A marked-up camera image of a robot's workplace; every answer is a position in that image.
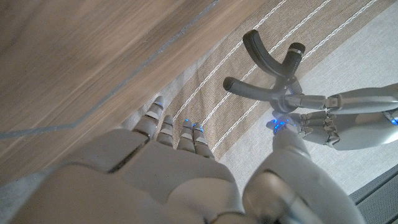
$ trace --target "robotic hand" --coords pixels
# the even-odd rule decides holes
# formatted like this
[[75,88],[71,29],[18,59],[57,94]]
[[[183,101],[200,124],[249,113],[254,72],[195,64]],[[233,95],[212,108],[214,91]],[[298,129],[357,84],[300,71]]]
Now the robotic hand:
[[305,51],[302,44],[290,45],[285,60],[279,63],[269,55],[256,30],[245,34],[243,43],[257,66],[277,78],[275,85],[268,90],[227,77],[224,89],[246,98],[269,101],[278,113],[288,114],[298,107],[327,110],[289,114],[304,140],[337,150],[351,150],[398,139],[398,83],[347,91],[328,98],[304,95],[294,75]]
[[398,140],[398,83],[331,97],[287,95],[289,105],[327,111],[291,113],[304,140],[337,150],[364,149]]

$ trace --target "wooden surface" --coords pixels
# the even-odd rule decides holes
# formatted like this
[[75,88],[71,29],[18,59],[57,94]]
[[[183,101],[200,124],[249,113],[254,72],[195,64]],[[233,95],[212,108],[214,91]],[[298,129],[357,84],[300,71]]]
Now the wooden surface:
[[262,4],[197,17],[212,2],[2,1],[0,185],[115,128]]

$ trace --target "robotic finger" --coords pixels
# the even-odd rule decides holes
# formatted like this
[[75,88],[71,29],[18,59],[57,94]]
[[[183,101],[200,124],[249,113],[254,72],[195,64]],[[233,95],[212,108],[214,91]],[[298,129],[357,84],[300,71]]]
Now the robotic finger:
[[185,119],[182,124],[180,140],[178,141],[177,150],[185,150],[195,153],[195,146],[192,138],[192,123],[189,119]]
[[156,131],[159,118],[163,112],[164,97],[158,96],[148,109],[147,113],[138,121],[132,130],[148,137],[148,141],[152,139]]
[[163,119],[162,127],[157,135],[157,141],[166,146],[173,147],[173,117],[167,115]]
[[201,123],[193,124],[193,144],[195,145],[195,152],[198,155],[206,158],[215,159],[213,153],[207,145],[205,135]]

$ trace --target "white robotic hand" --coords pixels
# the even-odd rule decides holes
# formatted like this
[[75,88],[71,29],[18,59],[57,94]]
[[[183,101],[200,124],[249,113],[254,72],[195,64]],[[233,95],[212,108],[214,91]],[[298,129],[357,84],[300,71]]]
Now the white robotic hand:
[[201,124],[186,119],[176,149],[158,97],[132,131],[77,149],[30,196],[12,223],[248,223],[232,173],[214,160]]
[[337,150],[364,149],[398,139],[397,113],[397,110],[363,114],[330,114],[325,111],[280,114],[274,111],[272,114],[277,119],[268,122],[267,127],[276,133],[293,126],[304,140]]

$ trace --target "beige rug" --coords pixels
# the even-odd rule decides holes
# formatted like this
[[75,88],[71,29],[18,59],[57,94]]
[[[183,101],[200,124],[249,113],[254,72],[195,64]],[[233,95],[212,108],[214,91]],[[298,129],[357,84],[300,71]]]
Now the beige rug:
[[175,120],[175,134],[185,118],[204,123],[205,134],[217,159],[270,108],[229,95],[222,87],[225,77],[245,79],[271,87],[274,79],[254,66],[241,37],[255,28],[271,55],[282,60],[292,42],[307,50],[297,70],[303,77],[345,40],[394,1],[268,1],[231,33],[189,79],[165,114]]

